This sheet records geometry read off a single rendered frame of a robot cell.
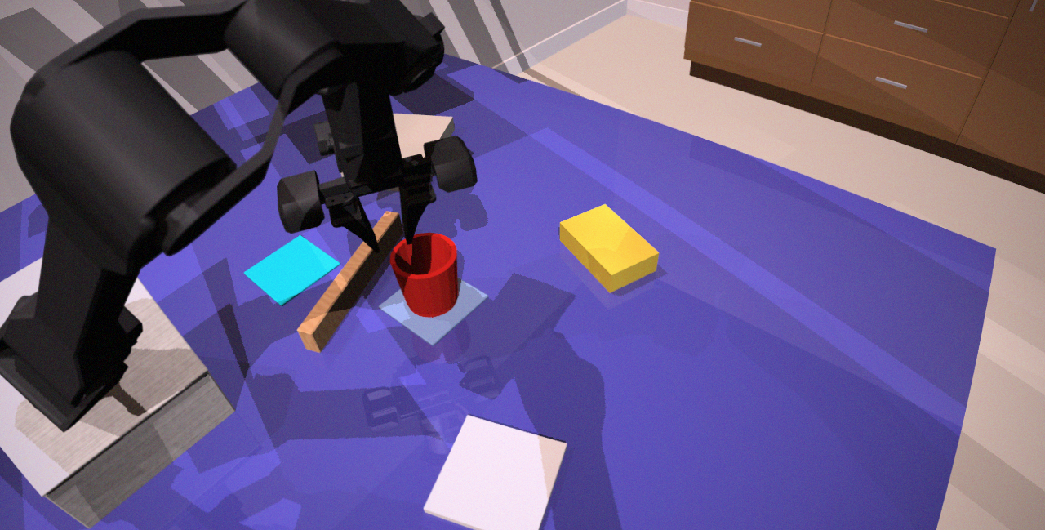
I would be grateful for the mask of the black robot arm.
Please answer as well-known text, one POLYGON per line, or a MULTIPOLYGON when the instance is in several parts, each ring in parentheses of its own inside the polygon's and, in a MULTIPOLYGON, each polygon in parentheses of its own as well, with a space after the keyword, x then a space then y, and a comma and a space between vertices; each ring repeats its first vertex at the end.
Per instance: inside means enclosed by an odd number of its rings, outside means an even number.
MULTIPOLYGON (((62 432, 126 373, 142 267, 180 253, 264 181, 285 117, 314 94, 333 131, 373 131, 423 86, 447 26, 399 0, 224 0, 139 8, 41 66, 11 116, 16 161, 48 214, 38 291, 0 328, 0 375, 62 432), (229 48, 278 100, 238 167, 142 65, 229 48)), ((342 172, 336 158, 336 170, 342 172)))

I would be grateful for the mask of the white flat square pad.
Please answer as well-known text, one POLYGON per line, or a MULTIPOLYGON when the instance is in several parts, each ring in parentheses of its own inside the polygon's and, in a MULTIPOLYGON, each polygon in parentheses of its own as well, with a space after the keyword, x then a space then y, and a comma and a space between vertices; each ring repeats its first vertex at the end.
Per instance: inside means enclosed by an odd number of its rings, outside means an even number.
POLYGON ((423 510, 475 530, 539 530, 566 450, 466 416, 423 510))

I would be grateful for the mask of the wooden rectangular bar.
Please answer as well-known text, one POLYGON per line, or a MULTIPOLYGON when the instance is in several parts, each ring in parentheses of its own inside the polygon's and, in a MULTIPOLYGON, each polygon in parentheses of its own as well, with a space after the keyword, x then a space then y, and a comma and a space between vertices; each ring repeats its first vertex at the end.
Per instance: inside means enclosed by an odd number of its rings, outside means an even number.
POLYGON ((359 298, 363 289, 368 285, 382 264, 394 244, 402 237, 402 220, 397 212, 385 212, 376 226, 373 226, 380 253, 376 253, 365 241, 356 248, 354 257, 336 274, 335 281, 323 293, 311 313, 298 327, 298 332, 306 349, 322 352, 324 346, 335 335, 336 327, 345 315, 359 298))

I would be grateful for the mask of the red cup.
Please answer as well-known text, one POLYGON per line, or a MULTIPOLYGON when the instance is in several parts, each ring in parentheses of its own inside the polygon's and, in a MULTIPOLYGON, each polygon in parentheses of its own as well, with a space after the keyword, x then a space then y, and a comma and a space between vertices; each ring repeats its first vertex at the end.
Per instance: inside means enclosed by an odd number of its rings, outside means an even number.
POLYGON ((407 306, 422 317, 448 313, 458 300, 458 257, 447 236, 415 234, 394 247, 389 264, 402 289, 407 306))

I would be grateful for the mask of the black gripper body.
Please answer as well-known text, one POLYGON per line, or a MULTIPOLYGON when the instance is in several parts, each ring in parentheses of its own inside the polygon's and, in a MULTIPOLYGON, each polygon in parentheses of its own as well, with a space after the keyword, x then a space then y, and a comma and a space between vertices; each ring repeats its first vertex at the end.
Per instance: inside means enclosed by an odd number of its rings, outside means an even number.
POLYGON ((342 179, 318 183, 316 170, 292 174, 278 181, 278 214, 291 234, 311 229, 325 220, 322 205, 336 220, 356 213, 355 198, 403 187, 408 195, 432 190, 436 174, 439 188, 449 192, 473 187, 473 157, 459 136, 429 140, 423 153, 402 157, 394 114, 381 126, 361 133, 333 131, 342 179))

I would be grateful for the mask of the yellow rectangular block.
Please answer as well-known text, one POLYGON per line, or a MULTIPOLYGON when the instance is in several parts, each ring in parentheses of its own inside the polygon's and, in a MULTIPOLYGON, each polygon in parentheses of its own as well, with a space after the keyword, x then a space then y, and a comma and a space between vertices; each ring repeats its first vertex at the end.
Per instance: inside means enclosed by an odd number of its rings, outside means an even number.
POLYGON ((560 222, 560 241, 609 293, 656 272, 658 251, 608 205, 560 222))

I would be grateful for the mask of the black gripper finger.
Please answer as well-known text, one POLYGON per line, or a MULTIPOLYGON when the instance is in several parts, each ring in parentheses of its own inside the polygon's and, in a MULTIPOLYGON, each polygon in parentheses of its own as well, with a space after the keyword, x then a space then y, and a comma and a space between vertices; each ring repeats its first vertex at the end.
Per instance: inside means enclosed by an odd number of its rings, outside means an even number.
POLYGON ((399 187, 400 205, 402 205, 402 228, 404 235, 407 235, 407 245, 413 241, 414 233, 416 232, 416 226, 425 208, 429 203, 434 203, 437 200, 437 195, 432 190, 422 193, 416 193, 413 195, 407 194, 407 189, 399 187))
POLYGON ((356 202, 354 206, 356 209, 356 213, 354 213, 353 215, 346 215, 336 220, 332 220, 330 217, 330 222, 332 226, 335 226, 335 228, 336 226, 344 226, 346 229, 349 229, 349 231, 354 232, 354 234, 358 236, 362 241, 368 244, 368 246, 371 248, 372 251, 380 253, 380 247, 378 247, 378 243, 376 241, 376 234, 374 234, 373 229, 371 228, 368 215, 363 210, 359 198, 355 199, 356 202))

